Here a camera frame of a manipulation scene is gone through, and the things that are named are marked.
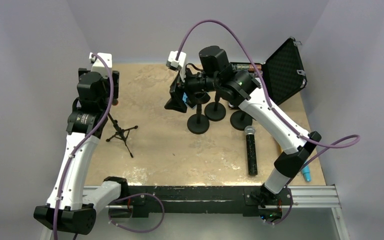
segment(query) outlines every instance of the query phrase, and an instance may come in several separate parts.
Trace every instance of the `tripod stand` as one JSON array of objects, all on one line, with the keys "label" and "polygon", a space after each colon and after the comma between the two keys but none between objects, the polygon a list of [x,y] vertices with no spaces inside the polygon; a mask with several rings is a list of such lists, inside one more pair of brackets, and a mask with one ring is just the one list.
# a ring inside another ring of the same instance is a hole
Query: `tripod stand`
[{"label": "tripod stand", "polygon": [[130,130],[138,129],[138,125],[136,125],[134,127],[127,128],[127,129],[122,129],[119,126],[118,121],[114,120],[114,118],[113,118],[113,116],[111,116],[111,114],[108,113],[108,117],[109,117],[109,120],[111,120],[112,126],[115,128],[115,133],[110,138],[106,139],[105,141],[108,143],[113,138],[122,140],[124,142],[124,145],[126,146],[128,152],[130,153],[130,157],[133,158],[133,154],[130,151],[129,147],[127,146],[126,141],[127,141],[127,138],[129,137]]}]

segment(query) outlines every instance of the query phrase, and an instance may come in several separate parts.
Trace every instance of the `microphone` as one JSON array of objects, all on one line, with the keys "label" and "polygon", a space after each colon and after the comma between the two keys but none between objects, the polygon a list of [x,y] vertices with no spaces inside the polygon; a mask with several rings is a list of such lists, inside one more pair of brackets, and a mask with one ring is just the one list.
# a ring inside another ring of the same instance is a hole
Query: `microphone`
[{"label": "microphone", "polygon": [[257,155],[256,155],[256,139],[254,134],[256,129],[253,126],[245,127],[246,138],[246,153],[248,155],[248,174],[250,176],[256,176],[257,170]]}]

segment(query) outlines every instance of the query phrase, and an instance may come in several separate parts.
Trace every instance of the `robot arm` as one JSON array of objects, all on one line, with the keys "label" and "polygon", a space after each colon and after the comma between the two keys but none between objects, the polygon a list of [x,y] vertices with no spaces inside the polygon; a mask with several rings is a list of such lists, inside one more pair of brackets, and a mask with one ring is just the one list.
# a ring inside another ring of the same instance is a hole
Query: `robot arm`
[{"label": "robot arm", "polygon": [[[168,110],[185,113],[187,107],[179,96],[186,94],[189,99],[193,100],[195,95],[202,95],[207,92],[216,92],[222,99],[239,106],[241,110],[260,123],[276,139],[284,151],[275,161],[272,173],[261,187],[261,193],[265,196],[277,195],[300,171],[316,146],[297,137],[275,115],[272,109],[275,108],[289,124],[295,126],[300,133],[310,139],[319,142],[321,136],[317,132],[309,133],[300,127],[273,101],[270,108],[261,84],[246,71],[234,72],[223,49],[218,46],[206,47],[199,52],[199,58],[203,72],[192,76],[188,74],[184,81],[181,80],[179,74],[170,86],[171,99],[164,107]],[[172,61],[173,59],[169,57],[167,65],[169,66]]]},{"label": "robot arm", "polygon": [[[111,70],[111,54],[98,53],[98,56],[105,61],[112,74],[113,99],[116,100],[119,92],[119,72]],[[77,91],[79,97],[74,100],[72,113],[68,117],[65,154],[58,178],[46,201],[46,205],[37,206],[33,214],[36,220],[47,228],[53,229],[54,213],[58,211],[58,231],[83,235],[92,230],[96,215],[105,206],[120,197],[128,195],[126,179],[107,177],[92,194],[83,197],[83,186],[89,164],[107,122],[105,111],[108,104],[111,104],[108,103],[110,94],[108,72],[101,60],[92,57],[92,55],[89,56],[89,59],[93,63],[91,70],[85,68],[79,68],[78,70]],[[99,125],[98,123],[103,117],[105,119]],[[73,156],[74,149],[88,134],[91,134],[91,136],[78,148]],[[70,165],[65,170],[70,158]]]}]

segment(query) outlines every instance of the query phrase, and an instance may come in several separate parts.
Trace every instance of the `gray wall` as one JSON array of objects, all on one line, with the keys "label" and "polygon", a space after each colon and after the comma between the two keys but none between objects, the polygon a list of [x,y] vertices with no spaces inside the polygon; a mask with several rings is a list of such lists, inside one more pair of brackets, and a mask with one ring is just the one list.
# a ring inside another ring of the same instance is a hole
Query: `gray wall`
[{"label": "gray wall", "polygon": [[38,239],[89,47],[65,0],[0,0],[0,239]]},{"label": "gray wall", "polygon": [[[288,37],[305,41],[328,0],[67,0],[92,49],[115,62],[165,63],[196,22],[217,19],[243,41],[256,61],[265,61]],[[230,60],[246,59],[221,26],[194,30],[184,51],[191,62],[207,46],[219,45]]]},{"label": "gray wall", "polygon": [[331,143],[321,165],[336,184],[351,239],[384,239],[384,0],[331,0],[302,50],[313,130]]}]

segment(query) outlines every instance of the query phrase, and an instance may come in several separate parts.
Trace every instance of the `tan work surface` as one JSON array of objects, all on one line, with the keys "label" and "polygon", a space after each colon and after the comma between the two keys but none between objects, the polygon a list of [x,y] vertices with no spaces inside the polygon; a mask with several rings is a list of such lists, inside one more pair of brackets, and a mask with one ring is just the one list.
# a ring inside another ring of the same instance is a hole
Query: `tan work surface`
[{"label": "tan work surface", "polygon": [[[119,104],[110,113],[121,128],[138,125],[130,132],[127,145],[113,138],[115,133],[108,120],[86,177],[86,185],[101,185],[108,176],[126,178],[130,185],[233,186],[260,185],[270,175],[279,147],[272,136],[256,121],[255,147],[258,175],[249,176],[245,134],[234,129],[230,116],[235,110],[226,107],[226,117],[210,121],[209,130],[201,135],[189,132],[187,113],[164,109],[170,99],[169,87],[176,72],[163,64],[116,64],[120,71]],[[280,105],[297,124],[310,130],[300,94]],[[307,183],[299,173],[292,185],[325,185],[319,160],[310,165],[312,181]]]}]

